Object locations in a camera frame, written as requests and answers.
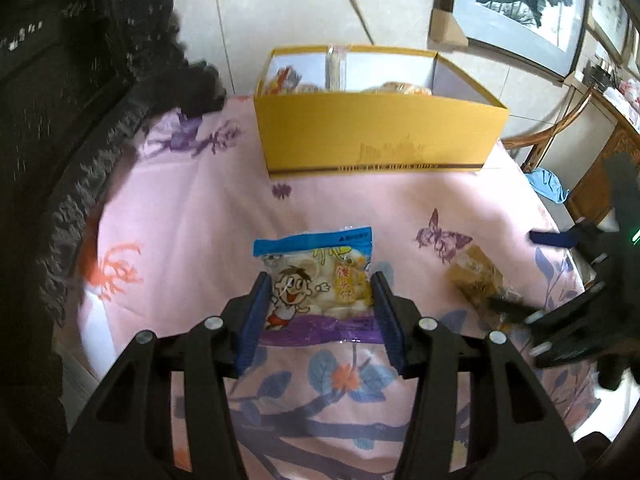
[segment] yellow cardboard box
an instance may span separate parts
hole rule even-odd
[[[301,83],[327,91],[264,95],[266,82],[287,66],[302,76]],[[433,95],[363,92],[388,81],[424,86]],[[371,46],[277,48],[254,104],[271,176],[478,170],[509,115],[497,98],[436,52]]]

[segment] wooden chair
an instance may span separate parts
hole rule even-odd
[[[538,167],[540,161],[545,156],[546,150],[549,149],[553,138],[569,127],[585,110],[587,105],[594,97],[594,93],[597,92],[595,84],[589,86],[589,89],[580,99],[574,109],[567,113],[556,124],[538,132],[536,134],[528,134],[517,137],[511,137],[509,139],[503,139],[502,145],[507,150],[515,150],[517,148],[526,148],[533,146],[533,149],[527,155],[526,160],[521,165],[521,169],[524,173],[530,173],[532,170]]]

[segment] cartoon boy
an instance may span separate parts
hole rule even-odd
[[[267,317],[267,330],[280,330],[289,324],[296,312],[309,312],[308,306],[301,306],[302,302],[314,291],[327,292],[329,284],[324,282],[312,287],[311,277],[305,269],[287,267],[280,273],[277,282],[273,284],[271,296],[272,310]]]

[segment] blue gripper pad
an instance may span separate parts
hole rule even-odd
[[[385,343],[386,355],[392,367],[399,375],[403,375],[406,368],[404,335],[393,310],[394,295],[382,272],[376,272],[371,277],[371,293],[373,295],[373,310],[376,314],[382,340]]]
[[[261,272],[245,299],[248,302],[248,311],[238,333],[238,355],[236,356],[236,371],[239,376],[254,361],[255,349],[264,328],[270,299],[271,277],[266,272]]]
[[[565,249],[571,249],[578,244],[578,240],[568,232],[550,233],[546,231],[529,231],[529,240],[537,245],[562,247]]]

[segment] orange flower print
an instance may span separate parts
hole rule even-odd
[[[358,371],[355,368],[351,369],[351,365],[338,365],[331,375],[331,380],[336,390],[352,392],[360,387]]]
[[[117,254],[133,251],[140,254],[140,246],[136,243],[116,244],[104,253],[103,258],[96,258],[91,267],[84,267],[84,278],[95,287],[100,287],[98,297],[111,301],[114,294],[126,294],[120,286],[123,283],[142,283],[138,270],[126,260],[118,260]]]

